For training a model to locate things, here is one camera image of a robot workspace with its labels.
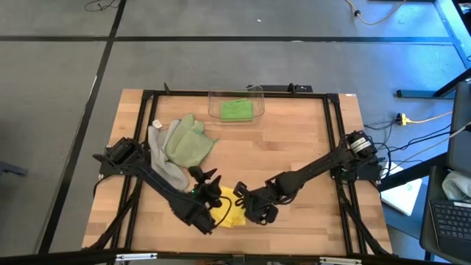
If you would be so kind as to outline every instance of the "wooden table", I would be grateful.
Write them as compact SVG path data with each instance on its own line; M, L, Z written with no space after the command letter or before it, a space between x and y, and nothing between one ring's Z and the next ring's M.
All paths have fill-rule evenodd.
M132 137L142 90L124 90L111 132L109 144L121 137ZM361 130L358 101L355 95L340 96L346 132ZM249 189L282 171L297 170L329 152L325 114L319 99L265 98L265 113L259 124L241 126L216 125L208 115L204 96L159 96L156 118L168 126L172 119L193 113L205 122L205 134L219 138L202 163L204 170L217 168L221 185L234 188L243 181ZM144 121L148 120L149 107ZM144 139L143 127L141 139ZM102 182L96 192L83 247L94 243L116 215L123 176ZM382 247L391 252L389 235L380 197L368 182L356 183L361 217ZM280 205L276 221L267 226L251 222L231 229L218 227L212 235L203 235L189 227L170 211L167 201L144 185L138 209L133 250L286 254L345 255L341 219L335 183L324 173L305 184L290 205ZM122 226L119 245L124 244L127 220ZM358 252L355 226L350 220L353 248Z

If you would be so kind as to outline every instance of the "yellow towel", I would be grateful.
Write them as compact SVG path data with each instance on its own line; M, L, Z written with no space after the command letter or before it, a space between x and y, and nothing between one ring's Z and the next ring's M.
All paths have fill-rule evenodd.
M219 226L231 228L235 225L245 225L245 209L242 209L241 206L236 206L236 200L238 197L234 195L233 190L231 188L221 186L221 196L228 197L232 202L232 207L230 208L226 219L224 219ZM229 201L227 199L221 198L221 201L221 207L212 208L210 210L211 216L216 220L216 224L222 220L229 208Z

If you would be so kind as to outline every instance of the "green cloth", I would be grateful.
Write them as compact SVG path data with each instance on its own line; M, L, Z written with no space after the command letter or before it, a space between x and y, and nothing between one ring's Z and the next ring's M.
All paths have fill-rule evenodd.
M248 99L237 99L222 102L222 121L251 121L253 119L253 104Z
M212 150L216 141L203 134L205 124L185 116L170 136L165 148L167 157L178 166L198 166Z

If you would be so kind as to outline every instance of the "floor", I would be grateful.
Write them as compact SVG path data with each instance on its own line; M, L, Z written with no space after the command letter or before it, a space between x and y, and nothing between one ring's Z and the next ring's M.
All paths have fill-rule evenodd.
M0 36L108 36L116 9L86 12L83 7L87 2L3 0ZM354 2L369 21L383 17L397 4ZM117 31L118 36L371 37L373 43L360 39L116 42L104 64L102 55L109 51L104 41L14 41L19 38L0 37L0 160L29 170L27 177L4 174L0 178L0 255L36 251L92 87L98 94L53 252L81 246L99 168L91 155L101 152L107 143L122 89L159 89L163 82L171 89L200 90L295 82L312 85L321 93L356 93L365 124L389 121L399 112L410 119L426 119L450 111L452 101L398 99L395 91L436 90L465 69L462 56L471 54L471 40L450 0L440 0L437 5L461 41L461 45L455 43L462 50L461 57L452 43L438 42L447 39L450 32L434 4L425 2L407 3L388 21L370 27L353 19L342 0L128 0ZM395 42L390 37L416 38ZM100 62L106 66L105 72L94 85L97 72L103 70ZM388 144L401 146L449 123L448 116L394 127ZM385 132L367 132L383 141ZM411 146L393 159L406 159L429 144ZM417 159L431 158L446 148L438 146ZM389 232L395 253L423 258L415 238L393 228Z

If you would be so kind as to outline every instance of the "laptop keyboard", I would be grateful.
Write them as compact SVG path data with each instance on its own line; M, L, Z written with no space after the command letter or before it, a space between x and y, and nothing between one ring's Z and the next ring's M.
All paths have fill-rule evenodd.
M432 209L438 236L471 241L471 204L432 202Z

